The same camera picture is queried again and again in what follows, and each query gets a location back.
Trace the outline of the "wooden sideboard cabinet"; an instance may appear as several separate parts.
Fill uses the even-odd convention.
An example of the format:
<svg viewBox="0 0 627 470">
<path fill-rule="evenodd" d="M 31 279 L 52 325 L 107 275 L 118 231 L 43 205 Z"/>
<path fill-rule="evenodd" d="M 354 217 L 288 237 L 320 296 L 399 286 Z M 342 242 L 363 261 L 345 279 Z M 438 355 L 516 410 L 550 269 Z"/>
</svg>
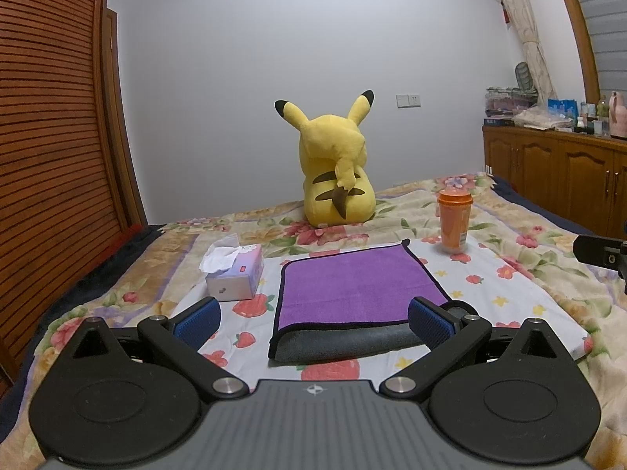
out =
<svg viewBox="0 0 627 470">
<path fill-rule="evenodd" d="M 485 126 L 485 166 L 516 193 L 596 235 L 626 236 L 626 142 Z"/>
</svg>

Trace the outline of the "blue white package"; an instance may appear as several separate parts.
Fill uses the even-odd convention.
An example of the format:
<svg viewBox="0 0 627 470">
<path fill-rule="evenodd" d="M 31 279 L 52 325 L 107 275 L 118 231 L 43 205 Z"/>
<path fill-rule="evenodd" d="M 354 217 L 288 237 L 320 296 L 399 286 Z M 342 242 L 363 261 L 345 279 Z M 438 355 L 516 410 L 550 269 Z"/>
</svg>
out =
<svg viewBox="0 0 627 470">
<path fill-rule="evenodd" d="M 573 99 L 548 99 L 547 110 L 563 120 L 570 119 L 575 122 L 578 118 L 578 104 Z"/>
</svg>

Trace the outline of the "white wall switch plate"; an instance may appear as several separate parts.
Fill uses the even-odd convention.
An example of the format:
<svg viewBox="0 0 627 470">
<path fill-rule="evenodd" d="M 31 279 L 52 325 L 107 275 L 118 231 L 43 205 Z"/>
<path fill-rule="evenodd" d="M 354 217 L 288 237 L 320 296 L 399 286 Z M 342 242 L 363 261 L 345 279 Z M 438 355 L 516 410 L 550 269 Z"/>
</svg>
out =
<svg viewBox="0 0 627 470">
<path fill-rule="evenodd" d="M 418 94 L 397 94 L 395 101 L 397 108 L 418 108 L 421 106 L 421 98 Z"/>
</svg>

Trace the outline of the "purple and grey microfibre towel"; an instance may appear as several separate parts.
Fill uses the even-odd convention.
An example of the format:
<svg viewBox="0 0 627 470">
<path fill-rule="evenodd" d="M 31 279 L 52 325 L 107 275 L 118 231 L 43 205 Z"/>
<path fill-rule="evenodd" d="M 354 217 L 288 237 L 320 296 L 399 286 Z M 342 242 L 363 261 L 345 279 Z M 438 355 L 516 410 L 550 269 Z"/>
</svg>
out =
<svg viewBox="0 0 627 470">
<path fill-rule="evenodd" d="M 268 359 L 318 364 L 422 345 L 415 297 L 455 300 L 403 242 L 292 261 L 282 268 Z"/>
</svg>

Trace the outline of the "white tissue box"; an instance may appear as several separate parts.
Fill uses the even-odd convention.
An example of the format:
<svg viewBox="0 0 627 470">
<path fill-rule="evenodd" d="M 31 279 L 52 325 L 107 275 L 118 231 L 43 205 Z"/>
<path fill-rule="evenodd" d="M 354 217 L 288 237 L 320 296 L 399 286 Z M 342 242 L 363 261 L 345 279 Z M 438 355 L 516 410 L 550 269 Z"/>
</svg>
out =
<svg viewBox="0 0 627 470">
<path fill-rule="evenodd" d="M 209 245 L 201 259 L 207 294 L 218 301 L 252 299 L 263 275 L 263 250 L 258 244 L 243 245 L 230 233 Z"/>
</svg>

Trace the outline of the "cream window curtain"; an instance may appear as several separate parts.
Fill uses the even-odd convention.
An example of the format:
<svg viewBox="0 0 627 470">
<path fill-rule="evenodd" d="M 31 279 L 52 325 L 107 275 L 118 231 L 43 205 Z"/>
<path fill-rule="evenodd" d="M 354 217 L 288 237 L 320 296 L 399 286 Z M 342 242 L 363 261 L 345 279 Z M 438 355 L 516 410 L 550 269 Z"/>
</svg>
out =
<svg viewBox="0 0 627 470">
<path fill-rule="evenodd" d="M 502 1 L 520 39 L 525 61 L 538 90 L 539 101 L 546 103 L 548 99 L 555 99 L 556 90 L 548 72 L 530 0 Z"/>
</svg>

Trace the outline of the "pink thermos jug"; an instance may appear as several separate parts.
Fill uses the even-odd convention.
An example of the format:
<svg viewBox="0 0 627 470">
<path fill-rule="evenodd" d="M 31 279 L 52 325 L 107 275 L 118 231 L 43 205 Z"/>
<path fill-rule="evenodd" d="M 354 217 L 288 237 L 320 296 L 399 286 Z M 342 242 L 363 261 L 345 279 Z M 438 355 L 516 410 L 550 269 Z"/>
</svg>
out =
<svg viewBox="0 0 627 470">
<path fill-rule="evenodd" d="M 610 135 L 618 139 L 627 139 L 627 107 L 623 96 L 613 91 L 609 100 Z"/>
</svg>

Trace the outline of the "stack of folded clothes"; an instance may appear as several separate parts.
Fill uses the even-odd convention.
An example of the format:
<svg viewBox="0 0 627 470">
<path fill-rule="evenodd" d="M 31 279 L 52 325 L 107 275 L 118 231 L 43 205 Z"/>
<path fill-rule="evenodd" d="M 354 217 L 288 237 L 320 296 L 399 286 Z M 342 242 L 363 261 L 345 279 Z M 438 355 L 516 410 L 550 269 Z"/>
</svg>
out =
<svg viewBox="0 0 627 470">
<path fill-rule="evenodd" d="M 518 87 L 489 87 L 485 95 L 485 114 L 488 118 L 510 118 L 538 102 L 537 90 Z"/>
</svg>

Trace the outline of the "white strawberry print cloth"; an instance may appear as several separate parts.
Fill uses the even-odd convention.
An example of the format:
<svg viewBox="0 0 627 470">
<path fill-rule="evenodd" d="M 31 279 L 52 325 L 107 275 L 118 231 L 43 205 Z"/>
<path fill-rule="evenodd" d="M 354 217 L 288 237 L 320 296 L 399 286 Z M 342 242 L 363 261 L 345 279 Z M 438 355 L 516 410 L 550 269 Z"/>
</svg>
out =
<svg viewBox="0 0 627 470">
<path fill-rule="evenodd" d="M 248 299 L 211 300 L 199 282 L 175 309 L 197 312 L 174 333 L 250 387 L 261 379 L 379 384 L 428 351 L 408 327 L 416 297 L 467 307 L 497 329 L 539 317 L 574 359 L 592 349 L 548 293 L 488 248 L 470 241 L 448 255 L 425 239 L 267 258 Z"/>
</svg>

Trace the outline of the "floral bed blanket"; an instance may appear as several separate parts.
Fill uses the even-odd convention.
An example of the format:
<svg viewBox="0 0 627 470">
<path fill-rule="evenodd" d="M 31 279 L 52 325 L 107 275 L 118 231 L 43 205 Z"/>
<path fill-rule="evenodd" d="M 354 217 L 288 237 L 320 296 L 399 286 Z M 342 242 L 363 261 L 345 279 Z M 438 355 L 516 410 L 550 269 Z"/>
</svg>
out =
<svg viewBox="0 0 627 470">
<path fill-rule="evenodd" d="M 418 181 L 382 193 L 371 221 L 317 229 L 288 204 L 147 229 L 42 317 L 18 384 L 1 404 L 1 464 L 43 460 L 28 421 L 31 399 L 81 323 L 100 317 L 133 327 L 173 316 L 205 295 L 200 262 L 221 238 L 258 246 L 256 294 L 227 302 L 201 355 L 255 385 L 259 380 L 379 382 L 424 353 L 351 348 L 349 338 L 397 329 L 422 295 L 464 302 L 496 327 L 542 317 L 578 359 L 602 420 L 588 462 L 626 464 L 626 293 L 613 271 L 580 263 L 584 231 L 484 173 Z"/>
</svg>

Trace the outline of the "yellow Pikachu plush toy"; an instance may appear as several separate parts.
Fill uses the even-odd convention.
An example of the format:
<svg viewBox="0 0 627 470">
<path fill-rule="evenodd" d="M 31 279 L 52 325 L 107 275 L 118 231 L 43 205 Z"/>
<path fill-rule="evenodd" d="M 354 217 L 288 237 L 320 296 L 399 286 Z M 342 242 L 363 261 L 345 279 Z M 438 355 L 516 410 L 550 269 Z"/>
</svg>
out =
<svg viewBox="0 0 627 470">
<path fill-rule="evenodd" d="M 304 214 L 313 227 L 364 223 L 374 215 L 375 193 L 364 172 L 367 143 L 359 129 L 373 102 L 374 92 L 366 90 L 345 117 L 313 119 L 291 102 L 274 103 L 277 113 L 300 134 Z"/>
</svg>

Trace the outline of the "wooden louvred wardrobe door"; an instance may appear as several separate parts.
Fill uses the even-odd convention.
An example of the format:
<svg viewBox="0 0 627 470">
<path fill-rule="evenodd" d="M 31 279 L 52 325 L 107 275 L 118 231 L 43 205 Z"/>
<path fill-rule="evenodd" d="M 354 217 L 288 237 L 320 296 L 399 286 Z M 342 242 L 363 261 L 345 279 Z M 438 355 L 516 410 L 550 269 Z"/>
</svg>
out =
<svg viewBox="0 0 627 470">
<path fill-rule="evenodd" d="M 145 221 L 107 122 L 106 0 L 1 0 L 1 387 L 39 319 Z"/>
</svg>

